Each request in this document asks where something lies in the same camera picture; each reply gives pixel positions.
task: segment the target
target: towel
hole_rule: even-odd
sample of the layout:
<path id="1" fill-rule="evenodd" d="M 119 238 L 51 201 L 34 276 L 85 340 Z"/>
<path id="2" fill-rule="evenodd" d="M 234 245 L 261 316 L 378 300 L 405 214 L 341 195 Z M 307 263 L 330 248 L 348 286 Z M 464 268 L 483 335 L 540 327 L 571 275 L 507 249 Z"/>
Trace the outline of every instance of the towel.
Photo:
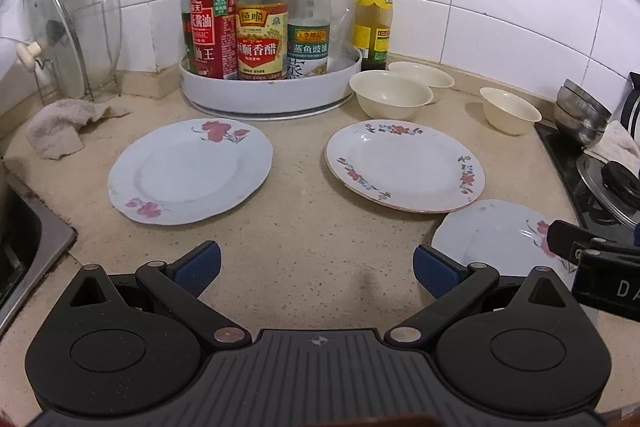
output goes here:
<path id="1" fill-rule="evenodd" d="M 124 107 L 71 98 L 43 107 L 27 126 L 27 140 L 41 158 L 60 159 L 84 148 L 78 130 L 89 121 L 129 114 Z"/>
<path id="2" fill-rule="evenodd" d="M 640 147 L 618 120 L 610 122 L 602 139 L 585 147 L 584 153 L 604 163 L 622 163 L 636 176 L 640 171 Z"/>

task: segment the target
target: stainless steel bowl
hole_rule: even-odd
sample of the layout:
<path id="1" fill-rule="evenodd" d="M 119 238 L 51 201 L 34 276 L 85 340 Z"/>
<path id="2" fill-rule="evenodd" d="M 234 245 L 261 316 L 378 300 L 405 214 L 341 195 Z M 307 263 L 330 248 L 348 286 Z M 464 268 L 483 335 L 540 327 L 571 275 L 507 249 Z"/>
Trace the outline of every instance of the stainless steel bowl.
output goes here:
<path id="1" fill-rule="evenodd" d="M 593 127 L 577 120 L 563 110 L 557 103 L 554 107 L 556 127 L 562 134 L 576 140 L 580 145 L 589 146 L 598 143 L 604 135 L 604 130 Z"/>
<path id="2" fill-rule="evenodd" d="M 602 114 L 592 103 L 587 102 L 567 87 L 560 87 L 556 103 L 567 114 L 585 124 L 585 126 L 604 131 L 607 128 L 609 116 Z"/>
<path id="3" fill-rule="evenodd" d="M 588 92 L 578 86 L 578 84 L 566 79 L 564 81 L 564 87 L 577 94 L 586 103 L 590 104 L 599 114 L 603 115 L 607 121 L 611 118 L 611 111 L 598 102 L 598 100 L 593 98 Z"/>

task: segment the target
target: red label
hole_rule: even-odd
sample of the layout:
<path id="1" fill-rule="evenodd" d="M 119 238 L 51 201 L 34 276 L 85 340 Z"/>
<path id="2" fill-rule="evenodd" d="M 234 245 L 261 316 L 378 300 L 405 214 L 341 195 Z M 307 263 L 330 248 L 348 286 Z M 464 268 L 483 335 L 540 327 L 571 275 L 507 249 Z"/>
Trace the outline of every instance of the red label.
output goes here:
<path id="1" fill-rule="evenodd" d="M 191 34 L 199 75 L 237 78 L 236 0 L 191 0 Z"/>
<path id="2" fill-rule="evenodd" d="M 238 59 L 251 68 L 258 68 L 275 60 L 278 51 L 278 39 L 240 38 L 238 40 Z"/>

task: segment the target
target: white cloth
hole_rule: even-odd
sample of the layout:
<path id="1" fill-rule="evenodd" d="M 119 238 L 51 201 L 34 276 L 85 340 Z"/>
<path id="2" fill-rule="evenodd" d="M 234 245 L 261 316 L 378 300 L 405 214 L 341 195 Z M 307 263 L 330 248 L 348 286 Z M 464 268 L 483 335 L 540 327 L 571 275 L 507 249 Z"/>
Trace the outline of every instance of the white cloth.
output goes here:
<path id="1" fill-rule="evenodd" d="M 585 147 L 584 153 L 604 163 L 622 163 L 636 176 L 640 171 L 640 147 L 618 120 L 610 122 L 602 139 L 596 145 Z"/>
<path id="2" fill-rule="evenodd" d="M 58 160 L 84 148 L 78 129 L 89 121 L 129 114 L 124 107 L 71 98 L 43 107 L 27 126 L 27 140 L 41 158 Z"/>

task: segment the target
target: beige countertop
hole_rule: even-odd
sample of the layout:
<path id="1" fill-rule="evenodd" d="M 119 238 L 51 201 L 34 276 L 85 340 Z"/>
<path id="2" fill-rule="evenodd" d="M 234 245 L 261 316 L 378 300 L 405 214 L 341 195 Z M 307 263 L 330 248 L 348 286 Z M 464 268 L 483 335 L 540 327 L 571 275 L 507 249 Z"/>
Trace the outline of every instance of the beige countertop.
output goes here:
<path id="1" fill-rule="evenodd" d="M 355 100 L 319 116 L 254 123 L 273 144 L 264 185 L 237 208 L 199 223 L 158 227 L 134 223 L 110 204 L 107 176 L 130 143 L 160 126 L 204 118 L 180 91 L 160 101 L 123 96 L 132 113 L 91 125 L 84 150 L 60 161 L 36 156 L 22 126 L 6 165 L 76 230 L 78 241 L 37 289 L 0 342 L 0 409 L 19 425 L 39 412 L 24 374 L 33 335 L 81 264 L 130 273 L 153 259 L 168 262 L 206 239 L 223 251 L 222 273 L 203 293 L 252 333 L 260 328 L 359 328 L 384 331 L 433 298 L 415 281 L 414 248 L 443 216 L 409 214 L 354 194 L 328 171 L 326 142 L 366 115 Z M 479 99 L 450 90 L 423 110 L 418 123 L 468 147 L 486 176 L 481 198 L 526 204 L 551 219 L 574 212 L 535 132 L 510 137 L 484 119 Z M 598 327 L 614 360 L 601 400 L 610 409 L 640 398 L 640 325 L 601 313 Z"/>

